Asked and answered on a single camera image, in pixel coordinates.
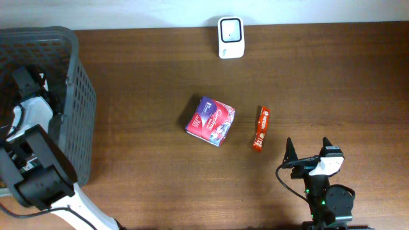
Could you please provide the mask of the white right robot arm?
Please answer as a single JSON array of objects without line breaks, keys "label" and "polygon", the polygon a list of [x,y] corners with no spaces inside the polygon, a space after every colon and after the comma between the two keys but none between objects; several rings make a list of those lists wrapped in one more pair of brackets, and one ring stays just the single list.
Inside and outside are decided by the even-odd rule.
[{"label": "white right robot arm", "polygon": [[340,171],[343,162],[341,149],[332,145],[326,137],[320,153],[309,158],[298,158],[291,139],[287,138],[286,151],[278,170],[291,169],[291,179],[304,181],[305,195],[284,186],[309,205],[311,221],[303,222],[302,229],[348,228],[348,222],[352,221],[355,191],[329,182],[329,178]]}]

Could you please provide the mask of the red Nescafe sachet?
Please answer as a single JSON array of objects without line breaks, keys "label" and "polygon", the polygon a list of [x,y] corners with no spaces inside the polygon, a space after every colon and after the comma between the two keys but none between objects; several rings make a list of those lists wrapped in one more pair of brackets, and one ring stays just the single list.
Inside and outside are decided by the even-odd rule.
[{"label": "red Nescafe sachet", "polygon": [[265,140],[266,132],[268,130],[269,118],[270,110],[267,107],[262,107],[259,115],[256,137],[253,142],[253,148],[258,152],[261,152],[263,148],[263,142]]}]

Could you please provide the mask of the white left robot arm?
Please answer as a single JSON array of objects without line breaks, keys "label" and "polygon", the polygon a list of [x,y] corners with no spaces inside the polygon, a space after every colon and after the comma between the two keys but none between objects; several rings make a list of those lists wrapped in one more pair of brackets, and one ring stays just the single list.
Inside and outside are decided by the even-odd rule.
[{"label": "white left robot arm", "polygon": [[1,179],[23,207],[36,213],[16,214],[16,219],[54,214],[74,229],[123,229],[113,217],[102,212],[81,190],[77,173],[49,136],[59,97],[49,90],[45,71],[23,66],[12,72],[19,102],[13,108],[10,130],[1,141]]}]

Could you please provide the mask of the purple red Carefree pack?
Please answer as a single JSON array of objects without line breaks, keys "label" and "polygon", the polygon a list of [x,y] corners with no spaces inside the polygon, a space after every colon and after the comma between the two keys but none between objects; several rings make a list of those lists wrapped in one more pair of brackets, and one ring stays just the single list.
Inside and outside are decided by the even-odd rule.
[{"label": "purple red Carefree pack", "polygon": [[235,118],[235,109],[220,101],[203,96],[185,131],[219,147]]}]

